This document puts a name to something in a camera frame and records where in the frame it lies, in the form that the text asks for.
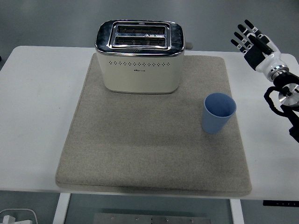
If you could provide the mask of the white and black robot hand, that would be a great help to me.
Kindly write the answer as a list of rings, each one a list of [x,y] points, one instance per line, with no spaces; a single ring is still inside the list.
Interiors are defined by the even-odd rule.
[[[281,60],[281,52],[274,42],[261,32],[249,20],[239,24],[238,32],[231,43],[243,53],[245,61],[255,71],[263,73],[265,77],[273,82],[282,72],[289,71],[285,62]]]

